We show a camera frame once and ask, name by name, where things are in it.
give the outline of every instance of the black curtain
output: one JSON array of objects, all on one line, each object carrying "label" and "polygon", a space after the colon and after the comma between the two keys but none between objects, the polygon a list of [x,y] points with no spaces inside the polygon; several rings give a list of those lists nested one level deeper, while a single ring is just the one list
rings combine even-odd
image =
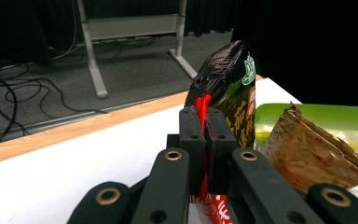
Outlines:
[{"label": "black curtain", "polygon": [[241,0],[187,0],[186,34],[231,31],[237,20]]},{"label": "black curtain", "polygon": [[33,0],[33,3],[37,14],[35,19],[40,20],[50,46],[66,50],[72,46],[75,31],[76,36],[83,35],[76,0]]},{"label": "black curtain", "polygon": [[0,58],[52,65],[34,0],[0,0]]},{"label": "black curtain", "polygon": [[358,0],[243,0],[240,12],[232,40],[260,75],[304,104],[358,105]]}]

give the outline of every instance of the white tabletop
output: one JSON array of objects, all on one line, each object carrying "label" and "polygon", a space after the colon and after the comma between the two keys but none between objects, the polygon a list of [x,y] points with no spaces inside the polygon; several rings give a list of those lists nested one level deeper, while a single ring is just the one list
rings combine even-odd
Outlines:
[{"label": "white tabletop", "polygon": [[[256,82],[256,106],[300,102],[269,78]],[[0,161],[0,223],[66,223],[93,187],[132,186],[148,176],[182,105]]]}]

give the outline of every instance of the electrical wire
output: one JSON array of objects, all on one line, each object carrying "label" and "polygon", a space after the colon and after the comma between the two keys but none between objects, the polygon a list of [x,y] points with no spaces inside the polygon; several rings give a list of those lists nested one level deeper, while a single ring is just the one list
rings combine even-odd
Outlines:
[{"label": "electrical wire", "polygon": [[10,123],[7,125],[7,127],[5,128],[4,132],[0,135],[0,142],[2,141],[2,139],[8,134],[8,132],[10,131],[11,129],[11,126],[15,123],[15,120],[16,120],[16,115],[17,115],[17,96],[16,94],[14,93],[14,91],[10,88],[9,85],[7,85],[7,83],[2,80],[0,78],[0,81],[1,83],[10,91],[10,93],[12,94],[13,96],[13,99],[14,99],[14,108],[13,108],[13,113],[12,113],[12,116],[11,118],[9,118],[8,116],[4,116],[5,119],[8,119],[10,121]]},{"label": "electrical wire", "polygon": [[[7,78],[1,78],[0,77],[0,82],[2,82],[2,84],[0,84],[0,87],[7,87],[9,86],[14,87],[11,88],[11,91],[8,91],[5,94],[5,98],[7,101],[11,102],[11,103],[20,103],[20,102],[25,102],[28,100],[31,100],[32,98],[36,97],[37,94],[39,94],[42,89],[46,89],[47,92],[43,95],[42,100],[41,100],[41,104],[43,104],[43,102],[45,101],[46,97],[48,96],[48,94],[50,93],[50,88],[47,85],[42,84],[42,82],[48,83],[50,86],[52,86],[56,92],[59,93],[60,95],[60,99],[62,102],[62,105],[68,109],[71,110],[75,113],[83,113],[83,112],[95,112],[95,113],[102,113],[105,114],[106,112],[98,110],[98,109],[75,109],[72,108],[71,106],[69,106],[64,99],[64,94],[63,92],[60,90],[60,88],[57,87],[56,84],[54,84],[53,81],[51,81],[48,78],[44,78],[44,77],[38,77],[38,78],[19,78],[20,76],[23,76],[26,72],[29,71],[28,68],[28,64],[25,65],[26,69],[24,71],[22,71],[19,75],[16,75],[14,77],[7,77]],[[15,90],[21,89],[21,88],[26,88],[26,87],[37,87],[37,91],[35,93],[33,93],[31,96],[28,96],[28,98],[23,99],[23,100],[19,100],[17,97],[16,99],[9,99],[8,96],[12,95],[11,93],[14,92]],[[62,116],[58,117],[58,116],[52,116],[48,113],[44,113],[45,115],[49,116],[49,117],[54,117],[54,118],[61,118]]]},{"label": "electrical wire", "polygon": [[[10,118],[8,115],[6,115],[0,108],[0,114],[2,115],[2,117],[4,119],[7,119],[7,120],[12,120],[12,118]],[[26,134],[30,134],[24,126],[22,126],[20,123],[18,123],[16,120],[13,120],[13,122],[15,124],[17,124],[21,129],[22,129],[22,135],[26,135]]]},{"label": "electrical wire", "polygon": [[5,71],[7,69],[18,67],[18,66],[23,65],[23,64],[25,64],[25,63],[14,63],[14,64],[10,64],[10,65],[5,65],[5,66],[1,65],[0,66],[0,71]]},{"label": "electrical wire", "polygon": [[[146,36],[143,36],[143,39],[128,39],[126,41],[123,41],[123,43],[121,43],[121,47],[147,47],[157,41],[159,41],[161,39],[161,37],[146,37]],[[131,42],[139,42],[140,40],[149,40],[148,43],[146,44],[143,44],[143,45],[128,45],[127,43],[131,43]]]},{"label": "electrical wire", "polygon": [[2,78],[3,81],[8,81],[8,80],[13,80],[17,77],[22,77],[23,75],[25,75],[28,71],[29,71],[29,64],[28,63],[18,63],[18,64],[15,64],[11,67],[7,67],[5,68],[6,69],[10,69],[10,68],[15,68],[15,67],[18,67],[18,66],[21,66],[21,65],[25,65],[25,71],[19,73],[18,75],[14,76],[14,77],[10,77],[10,78]]},{"label": "electrical wire", "polygon": [[86,57],[86,53],[84,52],[79,52],[80,49],[84,49],[82,48],[82,46],[78,46],[76,48],[76,50],[72,51],[70,54],[65,55],[65,57],[59,58],[59,59],[55,59],[54,62],[57,63],[77,63],[82,61],[85,57]]},{"label": "electrical wire", "polygon": [[71,47],[62,55],[54,57],[53,59],[60,59],[63,56],[77,50],[77,49],[73,49],[75,42],[76,42],[76,32],[77,32],[77,22],[76,22],[76,12],[75,12],[75,0],[72,0],[72,14],[73,14],[73,18],[74,18],[74,38],[72,39],[72,44]]}]

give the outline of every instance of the white metal frame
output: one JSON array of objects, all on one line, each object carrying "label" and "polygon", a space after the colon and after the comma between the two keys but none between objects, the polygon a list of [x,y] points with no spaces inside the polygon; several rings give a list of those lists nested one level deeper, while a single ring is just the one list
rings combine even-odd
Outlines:
[{"label": "white metal frame", "polygon": [[77,4],[87,53],[89,55],[89,71],[99,98],[107,97],[108,93],[103,83],[98,64],[95,61],[92,40],[96,39],[176,33],[176,48],[170,49],[170,54],[179,62],[190,77],[194,78],[197,75],[197,72],[182,57],[186,21],[186,0],[180,0],[178,14],[92,20],[88,20],[86,17],[83,0],[77,0]]}]

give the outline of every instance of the chip bag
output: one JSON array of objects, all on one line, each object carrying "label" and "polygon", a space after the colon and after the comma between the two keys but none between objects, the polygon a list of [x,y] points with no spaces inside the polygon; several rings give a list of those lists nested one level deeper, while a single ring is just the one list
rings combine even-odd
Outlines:
[{"label": "chip bag", "polygon": [[295,105],[284,109],[260,152],[302,192],[319,183],[345,189],[358,186],[358,153],[304,118]]},{"label": "chip bag", "polygon": [[[210,55],[191,84],[185,106],[198,110],[201,128],[208,107],[220,110],[241,147],[255,144],[255,62],[243,40],[223,46]],[[208,152],[204,164],[208,169]],[[227,196],[208,192],[205,175],[196,199],[202,223],[231,223]]]}]

